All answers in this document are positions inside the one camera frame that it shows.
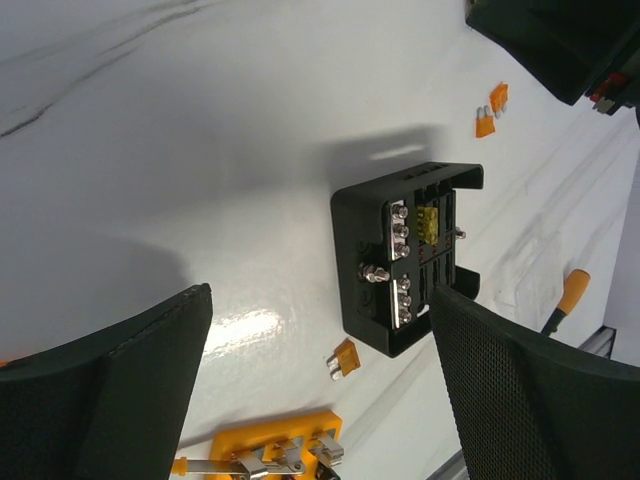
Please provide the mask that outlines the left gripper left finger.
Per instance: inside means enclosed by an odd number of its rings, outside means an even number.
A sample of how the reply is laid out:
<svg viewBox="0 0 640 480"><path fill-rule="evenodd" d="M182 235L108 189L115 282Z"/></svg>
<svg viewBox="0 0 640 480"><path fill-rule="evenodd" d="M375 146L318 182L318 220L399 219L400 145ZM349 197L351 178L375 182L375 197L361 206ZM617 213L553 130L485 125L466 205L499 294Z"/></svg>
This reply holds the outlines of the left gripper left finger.
<svg viewBox="0 0 640 480"><path fill-rule="evenodd" d="M211 320L194 285L2 366L2 478L168 478Z"/></svg>

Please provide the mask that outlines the black fuse box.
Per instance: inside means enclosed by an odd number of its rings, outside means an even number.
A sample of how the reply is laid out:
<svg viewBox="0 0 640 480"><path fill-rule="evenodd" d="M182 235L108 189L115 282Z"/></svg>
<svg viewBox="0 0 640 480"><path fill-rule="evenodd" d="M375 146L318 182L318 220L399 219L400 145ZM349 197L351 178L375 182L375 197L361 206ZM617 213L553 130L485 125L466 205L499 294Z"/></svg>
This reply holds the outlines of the black fuse box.
<svg viewBox="0 0 640 480"><path fill-rule="evenodd" d="M481 276L456 262L457 193L480 190L479 164L426 162L348 186L331 198L344 331L389 358L431 330L430 296L445 285L469 299ZM439 209L439 242L420 240L417 208Z"/></svg>

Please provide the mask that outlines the yellow blade fuse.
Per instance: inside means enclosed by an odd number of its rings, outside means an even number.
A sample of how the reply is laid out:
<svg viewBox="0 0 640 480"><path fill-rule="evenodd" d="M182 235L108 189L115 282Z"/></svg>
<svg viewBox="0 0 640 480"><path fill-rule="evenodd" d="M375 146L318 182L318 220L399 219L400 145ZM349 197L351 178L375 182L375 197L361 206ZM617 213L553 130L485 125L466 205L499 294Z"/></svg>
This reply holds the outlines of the yellow blade fuse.
<svg viewBox="0 0 640 480"><path fill-rule="evenodd" d="M421 241L436 246L439 242L439 209L433 206L419 206L417 229Z"/></svg>

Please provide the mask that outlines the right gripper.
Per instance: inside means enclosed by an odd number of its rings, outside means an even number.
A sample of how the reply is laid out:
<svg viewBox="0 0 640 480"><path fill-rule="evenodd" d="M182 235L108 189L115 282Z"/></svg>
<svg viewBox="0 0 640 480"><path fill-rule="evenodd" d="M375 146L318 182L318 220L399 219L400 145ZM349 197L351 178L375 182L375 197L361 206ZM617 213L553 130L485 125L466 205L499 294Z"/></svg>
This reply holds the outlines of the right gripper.
<svg viewBox="0 0 640 480"><path fill-rule="evenodd" d="M567 105L585 97L608 116L639 108L637 1L470 1L466 24Z"/></svg>

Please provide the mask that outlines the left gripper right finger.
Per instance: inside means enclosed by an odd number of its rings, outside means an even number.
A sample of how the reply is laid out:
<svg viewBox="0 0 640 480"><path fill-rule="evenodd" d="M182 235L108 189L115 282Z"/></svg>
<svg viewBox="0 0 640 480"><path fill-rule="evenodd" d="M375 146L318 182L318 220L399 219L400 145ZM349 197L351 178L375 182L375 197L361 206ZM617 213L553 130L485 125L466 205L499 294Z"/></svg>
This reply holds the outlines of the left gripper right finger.
<svg viewBox="0 0 640 480"><path fill-rule="evenodd" d="M639 369L522 327L446 287L430 318L473 479L636 479Z"/></svg>

